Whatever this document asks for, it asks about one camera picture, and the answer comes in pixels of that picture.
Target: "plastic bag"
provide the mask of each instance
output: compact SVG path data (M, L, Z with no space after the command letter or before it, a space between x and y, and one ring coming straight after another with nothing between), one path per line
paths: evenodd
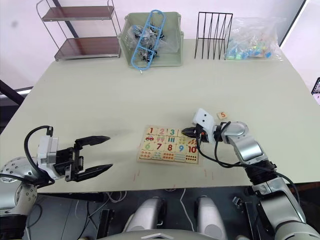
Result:
M226 59L272 59L282 61L276 24L283 18L234 18Z
M144 30L144 27L141 25L132 25L127 33L126 33L126 42L130 49L135 49L140 36ZM151 28L147 29L143 36L141 45L143 47L150 48L156 44L157 40L157 32L152 30ZM178 42L178 33L175 29L169 29L163 32L160 36L159 43L157 48L158 53L161 54L169 54L176 53L179 50L179 42Z

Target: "black cable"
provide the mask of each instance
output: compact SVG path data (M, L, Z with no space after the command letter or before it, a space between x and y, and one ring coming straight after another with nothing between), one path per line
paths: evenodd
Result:
M39 214L38 218L34 221L34 223L32 223L32 224L30 224L30 225L29 225L30 218L28 219L28 226L27 226L27 228L31 228L33 225L35 225L35 224L40 220L40 218L41 218L41 216L42 216L42 212L43 212L42 206L41 206L40 204L38 204L38 203L34 204L33 206L38 206L38 207L39 207L39 209L40 209L40 214Z
M41 129L47 129L49 130L49 128L52 128L51 126L48 126L48 125L44 125L44 126L38 126L36 127L35 129L31 130L25 137L24 139L24 143L23 143L23 146L24 146L24 152L25 152L25 155L26 155L26 158L28 159L29 163L31 164L31 166L34 168L34 170L40 175L42 176L44 179L50 181L52 184L55 183L55 180L53 180L49 175L48 173L45 173L43 171L41 171L41 169L37 166L37 164L35 164L35 162L33 161L32 157L31 157L31 154L29 152L29 147L28 147L28 143L29 143L29 138L31 137L32 134L34 134L35 132L41 130Z
M81 238L82 234L84 233L86 227L87 227L88 224L89 224L89 221L88 221L88 217L89 217L89 202L88 202L88 201L86 202L86 207L85 207L85 208L86 208L85 222L84 222L84 226L83 226L82 231L81 231L79 237L77 238L77 240L78 240L79 238Z
M219 136L222 134L223 130L225 129L226 126L228 126L231 122L229 121L220 131L219 133ZM215 147L214 147L214 155L215 155L215 158L212 158L212 157L209 157L207 155L205 155L201 149L200 149L200 144L199 144L199 131L198 129L196 128L195 129L195 134L196 134L196 137L195 137L195 140L196 140L196 148L198 149L199 153L205 157L206 159L209 159L217 164L219 164L221 167L223 168L233 168L233 167L243 167L243 168L252 168L252 169L259 169L259 170L262 170L262 171L265 171L265 172L273 172L274 174L276 174L277 176L279 177L282 177L284 178L285 180L287 180L290 185L293 187L294 189L294 194L295 194L295 198L297 200L297 202L299 203L300 205L300 196L299 196L299 192L298 192L298 189L296 187L296 185L291 181L290 178L288 178L287 176L279 173L279 172L276 172L276 171L273 171L273 169L268 169L268 168L265 168L265 167L261 167L261 166L256 166L256 165L250 165L250 164L243 164L243 163L234 163L234 164L230 164L230 163L227 163L227 162L223 162L223 161L219 161L218 159L218 156L217 156L217 148L218 148L218 141L215 142Z
M19 180L21 182L25 182L25 183L28 183L28 184L33 184L32 181L26 179L26 178L23 178L23 177L20 177L20 176L15 176L15 175L10 175L10 174L5 174L5 173L0 173L0 178L8 178L8 179L16 179L16 180Z

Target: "white cable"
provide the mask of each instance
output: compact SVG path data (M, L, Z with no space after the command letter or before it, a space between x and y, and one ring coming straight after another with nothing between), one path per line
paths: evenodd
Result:
M105 203L103 203L97 210L95 210L93 213L91 213L88 218L92 217L96 212L98 212L100 209L102 209L106 204L107 202L109 202L109 200L111 200L112 203L119 203L121 202L123 199L125 199L125 197L127 196L127 191L124 192L124 196L122 197L122 193L120 192L120 196L119 196L119 199L118 200L115 200L111 197L113 192L109 193L107 192L107 196L108 196L108 199L105 201Z
M115 200L111 197L111 194L109 192L106 193L108 195L108 197L110 198L111 202L116 204L121 202L123 199L125 199L125 197L127 196L127 191L124 192L124 196L122 197L122 193L120 192L120 196L118 200Z
M75 217L76 217L77 219L79 219L78 216L77 216L77 207L78 207L78 204L79 204L79 200L76 202L76 205L75 205L75 208L74 208L74 215L75 215Z
M30 233L29 233L29 229L27 227L25 227L25 231L26 231L26 235L28 237L28 240L31 240L30 238Z
M93 213L91 213L88 218L92 217L96 212L98 212L100 209L102 209L106 204L107 202L109 202L110 198L107 199L107 201L105 201L97 210L95 210Z
M190 219L190 217L189 217L189 215L188 215L188 213L187 213L187 210L186 210L186 208L185 208L184 203L182 202L182 198L184 197L185 192L186 192L186 189L183 190L183 193L182 193L182 195L181 195L181 197L180 197L180 203L181 203L181 205L182 205L182 208L183 208L183 210L184 210L184 213L185 213L185 215L186 215L186 218L187 218L187 219L189 220L189 222L190 222L192 231L194 232L194 231L195 231L194 225L193 225L193 223L192 223L192 221L191 221L191 219Z

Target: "colorful toy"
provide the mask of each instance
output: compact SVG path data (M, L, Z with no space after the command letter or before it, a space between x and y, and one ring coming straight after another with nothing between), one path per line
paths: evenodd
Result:
M196 140L182 134L182 129L149 125L143 133L137 161L199 165Z

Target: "red number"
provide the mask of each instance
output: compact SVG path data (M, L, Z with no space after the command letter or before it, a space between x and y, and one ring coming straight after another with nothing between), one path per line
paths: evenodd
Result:
M195 153L197 151L197 148L195 146L191 147L189 146L189 153Z

